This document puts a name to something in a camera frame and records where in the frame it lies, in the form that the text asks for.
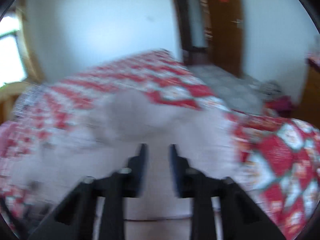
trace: red and white bedspread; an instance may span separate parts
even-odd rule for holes
[[[223,111],[225,119],[233,122],[229,137],[239,154],[239,174],[244,178],[239,182],[254,192],[254,200],[287,239],[303,229],[319,197],[319,130],[294,119],[244,114],[239,118],[165,50],[95,67],[45,89],[10,134],[9,147],[0,159],[0,189],[13,215],[21,217],[27,194],[7,183],[12,163],[32,155],[39,142],[50,143],[56,134],[72,132],[79,116],[101,97],[131,88],[160,105]],[[204,126],[215,125],[203,121]]]

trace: floor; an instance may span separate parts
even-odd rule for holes
[[[247,80],[212,64],[188,65],[188,69],[212,88],[234,110],[248,114],[262,114],[263,101]]]

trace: white wall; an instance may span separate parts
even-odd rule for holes
[[[195,47],[207,47],[208,45],[204,37],[200,0],[188,0],[188,5],[192,45]]]
[[[318,34],[299,0],[243,0],[244,72],[260,81],[277,80],[300,100],[308,67],[305,55]]]
[[[172,0],[28,0],[27,14],[49,82],[149,49],[181,59]]]

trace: window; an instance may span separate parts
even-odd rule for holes
[[[19,20],[14,13],[0,22],[0,87],[5,83],[19,82],[27,77],[19,54],[16,33]]]

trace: door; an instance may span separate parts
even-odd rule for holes
[[[177,6],[178,22],[182,49],[189,51],[191,45],[191,31],[189,23],[188,0],[175,0]]]
[[[211,61],[235,76],[240,76],[243,54],[243,14],[241,0],[208,0],[212,40]]]

